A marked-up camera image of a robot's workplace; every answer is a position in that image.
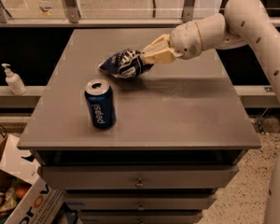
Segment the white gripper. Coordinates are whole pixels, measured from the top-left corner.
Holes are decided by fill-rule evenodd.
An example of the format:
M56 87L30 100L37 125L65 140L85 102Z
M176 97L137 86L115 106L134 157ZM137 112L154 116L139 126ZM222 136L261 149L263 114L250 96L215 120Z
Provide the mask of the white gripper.
M178 25L170 35L163 34L143 48L144 63L172 63L177 58L189 60L201 55L203 43L196 22Z

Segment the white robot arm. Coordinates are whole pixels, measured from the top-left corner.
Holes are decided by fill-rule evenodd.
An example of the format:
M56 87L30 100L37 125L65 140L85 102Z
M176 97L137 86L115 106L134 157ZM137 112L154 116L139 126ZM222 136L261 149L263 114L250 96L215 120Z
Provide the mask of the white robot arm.
M229 0L223 14L183 23L144 48L145 60L170 63L208 49L248 45L280 103L280 33L260 0ZM280 224L280 144L267 139L242 160L240 176L219 193L199 224Z

